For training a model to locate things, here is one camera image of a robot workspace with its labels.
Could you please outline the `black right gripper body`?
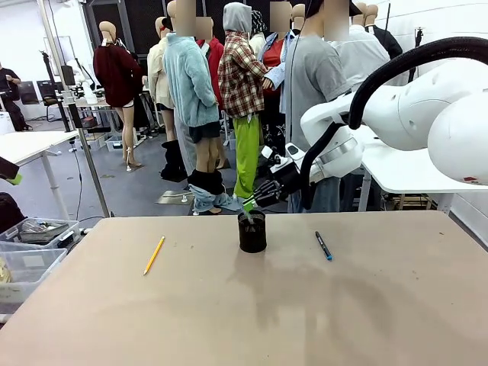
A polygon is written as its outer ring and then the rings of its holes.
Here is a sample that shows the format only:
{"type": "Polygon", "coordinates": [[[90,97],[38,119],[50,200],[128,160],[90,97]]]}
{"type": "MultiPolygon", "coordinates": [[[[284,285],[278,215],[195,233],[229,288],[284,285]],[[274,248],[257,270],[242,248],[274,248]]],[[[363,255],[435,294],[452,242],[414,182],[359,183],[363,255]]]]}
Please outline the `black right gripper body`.
{"type": "Polygon", "coordinates": [[[285,165],[274,165],[272,176],[280,185],[279,198],[285,200],[289,195],[300,190],[300,171],[294,162],[285,165]]]}

